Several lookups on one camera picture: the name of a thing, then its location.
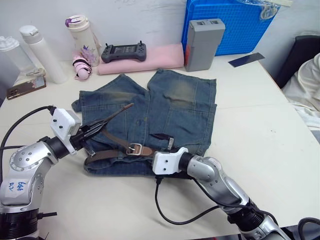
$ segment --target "black wire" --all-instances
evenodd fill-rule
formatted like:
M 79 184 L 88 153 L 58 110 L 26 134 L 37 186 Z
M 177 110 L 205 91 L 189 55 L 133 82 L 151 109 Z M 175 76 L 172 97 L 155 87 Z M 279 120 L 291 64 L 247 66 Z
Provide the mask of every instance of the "black wire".
M 18 126 L 19 123 L 21 123 L 23 120 L 25 120 L 26 118 L 30 117 L 31 115 L 37 113 L 37 112 L 40 112 L 41 110 L 45 110 L 45 109 L 48 109 L 50 111 L 50 114 L 53 115 L 54 114 L 54 111 L 56 109 L 55 106 L 42 106 L 42 107 L 39 107 L 29 113 L 27 113 L 26 115 L 24 115 L 23 117 L 21 117 L 18 121 L 16 121 L 11 127 L 10 129 L 6 132 L 5 136 L 3 137 L 3 140 L 1 142 L 1 145 L 0 145 L 0 185 L 2 183 L 2 180 L 3 180 L 3 176 L 2 176 L 2 158 L 3 158 L 3 155 L 4 155 L 4 148 L 5 145 L 6 145 L 6 142 L 10 136 L 10 134 L 12 133 L 12 131 L 15 129 L 16 126 Z
M 242 208 L 242 209 L 249 209 L 250 206 L 247 206 L 247 205 L 240 205 L 240 204 L 227 204 L 227 203 L 223 203 L 223 202 L 219 202 L 218 200 L 214 199 L 205 189 L 204 187 L 196 180 L 194 179 L 194 182 L 198 185 L 198 187 L 204 192 L 204 194 L 209 198 L 211 199 L 212 201 L 214 201 L 216 204 L 218 205 L 221 205 L 221 206 L 224 206 L 224 207 L 228 207 L 228 208 Z M 252 209 L 255 213 L 257 214 L 260 214 L 262 217 L 264 215 L 268 215 L 272 218 L 272 220 L 274 221 L 275 224 L 278 225 L 278 222 L 275 218 L 275 216 L 273 216 L 270 212 L 267 212 L 267 211 L 262 211 L 260 209 L 255 209 L 253 208 Z
M 189 223 L 192 223 L 194 222 L 195 220 L 203 217 L 204 215 L 206 215 L 207 213 L 210 213 L 211 211 L 215 210 L 215 209 L 218 209 L 219 206 L 213 206 L 205 211 L 203 211 L 202 213 L 198 214 L 197 216 L 187 220 L 187 221 L 172 221 L 170 220 L 169 218 L 167 218 L 163 212 L 161 211 L 160 209 L 160 206 L 159 206 L 159 203 L 158 203 L 158 190 L 159 190 L 159 185 L 161 183 L 161 180 L 162 178 L 157 178 L 157 181 L 156 181 L 156 187 L 155 187 L 155 194 L 154 194 L 154 200 L 155 200 L 155 205 L 156 205 L 156 208 L 158 209 L 161 217 L 163 217 L 164 220 L 166 220 L 168 223 L 171 223 L 171 224 L 174 224 L 174 225 L 185 225 L 185 224 L 189 224 Z
M 24 147 L 24 145 L 19 145 L 19 146 L 4 146 L 4 147 L 0 147 L 0 150 L 7 150 L 7 149 L 19 149 Z
M 314 217 L 306 217 L 302 218 L 298 223 L 298 233 L 301 238 L 301 240 L 306 240 L 304 234 L 303 234 L 303 228 L 305 224 L 318 224 L 320 225 L 320 220 Z

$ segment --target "denim shorts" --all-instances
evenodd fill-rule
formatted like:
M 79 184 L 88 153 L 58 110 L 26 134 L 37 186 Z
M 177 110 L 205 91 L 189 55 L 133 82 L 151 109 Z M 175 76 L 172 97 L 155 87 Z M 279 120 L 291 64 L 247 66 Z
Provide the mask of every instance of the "denim shorts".
M 165 150 L 168 140 L 151 134 L 174 137 L 173 146 L 186 147 L 192 154 L 203 156 L 211 143 L 217 105 L 216 80 L 187 76 L 159 69 L 144 89 L 130 77 L 120 74 L 95 91 L 80 91 L 72 103 L 82 112 L 82 124 L 107 118 L 127 104 L 132 107 L 117 115 L 106 126 L 114 136 L 157 150 Z M 97 151 L 123 150 L 102 133 L 88 143 Z M 152 157 L 127 156 L 95 161 L 84 166 L 96 175 L 154 175 Z

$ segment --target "white table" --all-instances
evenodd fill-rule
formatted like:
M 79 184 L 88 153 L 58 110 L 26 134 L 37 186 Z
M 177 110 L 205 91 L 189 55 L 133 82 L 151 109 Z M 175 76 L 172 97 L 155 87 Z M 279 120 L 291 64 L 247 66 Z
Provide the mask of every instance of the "white table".
M 211 69 L 177 72 L 217 78 L 218 104 L 211 146 L 206 156 L 221 161 L 226 173 L 242 186 L 262 210 L 271 212 L 280 226 L 296 225 L 301 218 L 320 218 L 320 146 L 259 62 L 233 68 L 228 61 L 243 55 L 214 58 Z M 69 81 L 48 82 L 39 91 L 5 100 L 0 108 L 0 137 L 22 115 L 44 105 L 71 109 L 80 90 L 93 91 L 117 74 L 74 80 L 70 63 L 63 64 Z M 155 71 L 127 75 L 143 87 Z M 43 111 L 12 133 L 7 145 L 32 144 L 53 137 L 51 116 Z M 4 174 L 14 150 L 4 154 Z M 196 239 L 238 233 L 227 216 L 216 210 L 183 226 L 171 225 L 159 215 L 154 202 L 153 177 L 98 177 L 83 170 L 86 155 L 67 156 L 51 168 L 45 179 L 41 212 L 58 216 L 39 221 L 48 240 L 163 240 Z M 192 181 L 165 179 L 159 204 L 167 217 L 185 221 L 213 203 Z

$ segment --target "belt buckle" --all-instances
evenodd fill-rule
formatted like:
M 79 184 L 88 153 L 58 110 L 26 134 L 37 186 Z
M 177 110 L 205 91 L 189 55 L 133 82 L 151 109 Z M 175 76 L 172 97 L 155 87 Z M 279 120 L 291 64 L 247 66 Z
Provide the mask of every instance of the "belt buckle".
M 142 144 L 140 143 L 130 143 L 129 149 L 126 151 L 127 155 L 139 156 L 142 153 Z

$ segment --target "white cloth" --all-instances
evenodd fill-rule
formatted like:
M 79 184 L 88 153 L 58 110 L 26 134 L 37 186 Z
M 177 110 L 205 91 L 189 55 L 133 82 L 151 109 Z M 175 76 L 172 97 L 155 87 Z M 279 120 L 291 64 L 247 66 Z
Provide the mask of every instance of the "white cloth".
M 320 131 L 320 53 L 302 64 L 282 91 L 310 130 Z

